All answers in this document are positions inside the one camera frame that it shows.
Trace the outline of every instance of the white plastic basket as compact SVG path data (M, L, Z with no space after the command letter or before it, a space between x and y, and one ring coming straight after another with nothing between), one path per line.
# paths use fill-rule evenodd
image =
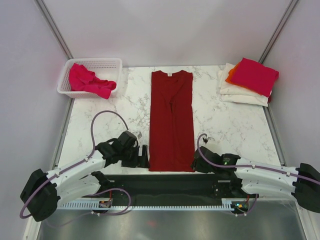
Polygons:
M70 98L99 98L98 95L86 92L86 91L71 91L69 83L69 72L73 64L79 64L86 67L86 69L95 72L95 75L101 80L115 81L116 88L111 91L114 95L119 87L121 72L122 72L122 61L119 58L74 58L68 60L61 72L60 79L58 82L57 91L60 94L66 94Z

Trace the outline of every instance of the marble countertop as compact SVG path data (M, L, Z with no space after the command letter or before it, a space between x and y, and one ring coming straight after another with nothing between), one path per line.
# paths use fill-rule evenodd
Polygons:
M214 138L217 153L238 154L257 162L280 165L264 110L258 105L221 102L217 91L217 74L224 66L129 67L122 69L118 92L109 99L77 98L71 112L58 166L83 158L91 151L90 124L103 110L119 113L131 132L141 131L139 144L149 145L151 104L151 72L161 70L193 73L192 109L194 144L207 133ZM118 137L125 130L121 120L112 113L103 113L95 121L96 144ZM143 168L113 164L104 174L159 174Z

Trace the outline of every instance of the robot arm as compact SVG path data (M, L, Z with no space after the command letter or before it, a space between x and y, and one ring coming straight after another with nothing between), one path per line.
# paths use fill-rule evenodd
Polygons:
M76 160L64 167L44 173L34 171L26 183L20 198L26 203L35 190L50 180L29 202L27 208L39 222L48 218L57 207L77 198L93 195L108 186L108 179L99 171L122 160L122 166L148 168L147 151L138 156L139 146L134 146L137 137L124 131L118 138L101 142L95 147L90 158Z
M201 173L215 173L228 180L229 188L236 198L259 194L260 197L296 199L301 207L320 213L320 186L303 179L307 177L320 181L320 173L311 165L301 163L300 167L275 166L230 153L220 156L215 153L212 138L205 142L206 145L194 154L193 169Z

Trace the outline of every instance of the white cable carrier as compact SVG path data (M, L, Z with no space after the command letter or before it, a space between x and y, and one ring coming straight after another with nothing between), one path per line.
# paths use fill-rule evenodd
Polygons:
M57 209L61 210L106 210L107 208L101 207L101 201L107 202L106 200L85 200L78 199L74 201L67 202L66 204L59 206ZM222 205L207 205L207 206L130 206L128 210L140 210L140 211L233 211L234 208L231 207L232 202L229 200L222 200ZM127 206L112 206L108 208L110 210L123 210Z

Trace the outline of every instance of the gray wall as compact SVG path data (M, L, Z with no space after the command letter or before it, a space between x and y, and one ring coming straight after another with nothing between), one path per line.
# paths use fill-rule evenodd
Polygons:
M44 0L74 58L125 67L258 60L290 0Z
M68 98L57 93L66 62L33 0L0 1L0 239L22 238L20 193L49 170Z
M289 166L320 172L320 1L297 5L265 65L280 72L270 109ZM312 214L320 227L320 214Z

